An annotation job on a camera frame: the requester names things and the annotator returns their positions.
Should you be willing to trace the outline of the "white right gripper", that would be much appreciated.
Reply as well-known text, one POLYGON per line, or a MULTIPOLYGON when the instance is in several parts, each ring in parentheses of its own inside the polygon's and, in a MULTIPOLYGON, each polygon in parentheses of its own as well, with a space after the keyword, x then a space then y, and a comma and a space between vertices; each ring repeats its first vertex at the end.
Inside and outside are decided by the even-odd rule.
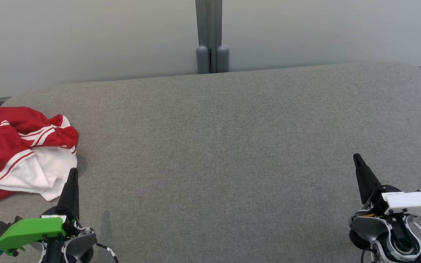
POLYGON ((374 209, 384 215, 404 213, 421 217, 421 191, 405 193, 387 189, 381 193, 384 187, 359 153, 353 155, 353 161, 363 205, 374 204, 374 209))

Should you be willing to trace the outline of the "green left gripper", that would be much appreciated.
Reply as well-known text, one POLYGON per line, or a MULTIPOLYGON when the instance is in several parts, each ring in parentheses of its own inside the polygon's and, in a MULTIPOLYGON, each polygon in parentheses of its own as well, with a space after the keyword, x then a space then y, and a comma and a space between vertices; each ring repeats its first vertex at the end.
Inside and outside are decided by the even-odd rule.
POLYGON ((38 218, 25 218, 12 223, 0 234, 0 249, 14 252, 37 241, 77 234, 80 226, 78 170, 71 168, 57 206, 38 218))

